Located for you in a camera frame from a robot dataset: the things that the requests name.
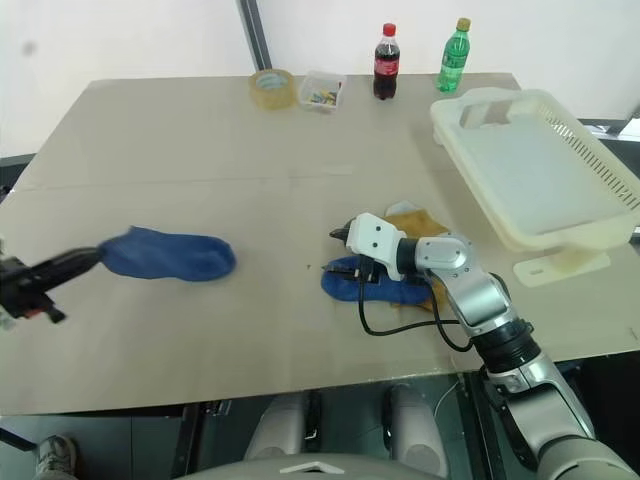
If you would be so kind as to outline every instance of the silver robot arm segment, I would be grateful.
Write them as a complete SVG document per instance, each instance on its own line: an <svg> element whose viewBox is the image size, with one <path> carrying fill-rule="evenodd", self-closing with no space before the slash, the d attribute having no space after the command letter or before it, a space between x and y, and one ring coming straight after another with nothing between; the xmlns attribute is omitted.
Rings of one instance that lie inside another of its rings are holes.
<svg viewBox="0 0 640 480"><path fill-rule="evenodd" d="M518 316L501 283L479 266L468 239L453 234L408 239L390 223L363 213L351 222L346 245L385 265L392 280L417 273L444 284L460 325L504 399L500 413L512 446L525 465L539 464L539 478L605 478L596 473L605 468L606 478L640 479L595 441L586 410L535 343L531 325Z"/></svg>

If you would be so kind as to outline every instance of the table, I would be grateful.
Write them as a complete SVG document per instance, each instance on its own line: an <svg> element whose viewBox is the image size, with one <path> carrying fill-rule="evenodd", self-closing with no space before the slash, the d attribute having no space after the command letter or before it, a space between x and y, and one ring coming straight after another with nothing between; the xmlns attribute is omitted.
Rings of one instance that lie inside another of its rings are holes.
<svg viewBox="0 0 640 480"><path fill-rule="evenodd" d="M52 292L69 318L0 335L0 414L181 404L477 368L435 328L364 334L356 307L320 289L345 255L328 232L399 200L469 237L506 280L555 360L640 347L640 257L526 288L446 152L432 139L430 75L400 76L381 102L349 77L333 115L262 111L246 78L92 83L0 206L8 249L33 263L96 245L129 225L219 236L236 271L221 280L118 277L102 266ZM466 75L461 91L518 88L510 74ZM423 320L367 305L373 328ZM458 343L464 336L449 327Z"/></svg>

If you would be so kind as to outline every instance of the red label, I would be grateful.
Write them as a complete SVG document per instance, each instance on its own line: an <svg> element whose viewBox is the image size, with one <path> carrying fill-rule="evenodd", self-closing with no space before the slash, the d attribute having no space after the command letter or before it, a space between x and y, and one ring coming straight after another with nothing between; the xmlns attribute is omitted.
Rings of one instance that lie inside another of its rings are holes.
<svg viewBox="0 0 640 480"><path fill-rule="evenodd" d="M376 58L376 63L373 70L380 75L395 75L398 73L400 67L400 60L382 60Z"/></svg>

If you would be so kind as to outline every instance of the white wall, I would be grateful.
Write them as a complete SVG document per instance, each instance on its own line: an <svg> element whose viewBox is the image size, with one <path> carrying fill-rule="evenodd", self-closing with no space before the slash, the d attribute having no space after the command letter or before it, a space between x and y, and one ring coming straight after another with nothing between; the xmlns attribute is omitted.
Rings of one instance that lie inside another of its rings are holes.
<svg viewBox="0 0 640 480"><path fill-rule="evenodd" d="M0 157L36 152L100 78L249 75L233 0L0 0Z"/></svg>
<svg viewBox="0 0 640 480"><path fill-rule="evenodd" d="M640 103L638 0L258 0L274 66L371 73L398 24L403 73L437 72L456 19L468 71L509 71L576 116ZM0 157L37 151L98 78L249 75L234 0L0 0Z"/></svg>
<svg viewBox="0 0 640 480"><path fill-rule="evenodd" d="M400 73L438 72L458 17L471 23L467 71L512 72L581 118L623 118L640 103L638 0L259 0L274 66L371 73L395 22Z"/></svg>

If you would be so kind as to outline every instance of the blue cloth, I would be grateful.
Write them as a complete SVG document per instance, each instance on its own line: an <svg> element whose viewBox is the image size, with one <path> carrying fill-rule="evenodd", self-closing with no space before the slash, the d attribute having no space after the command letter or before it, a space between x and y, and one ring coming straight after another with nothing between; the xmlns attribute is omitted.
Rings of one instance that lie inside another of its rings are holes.
<svg viewBox="0 0 640 480"><path fill-rule="evenodd" d="M329 262L329 266L358 268L358 256L343 257ZM357 302L359 282L348 280L335 273L324 272L321 281L322 289L331 297L343 302ZM403 305L418 305L431 298L424 285L410 285L406 282L395 282L387 275L380 275L377 284L367 283L364 287L365 300L382 300Z"/></svg>
<svg viewBox="0 0 640 480"><path fill-rule="evenodd" d="M236 265L231 247L219 238L141 227L131 227L100 248L104 251L102 263L113 273L128 277L204 282L227 275Z"/></svg>

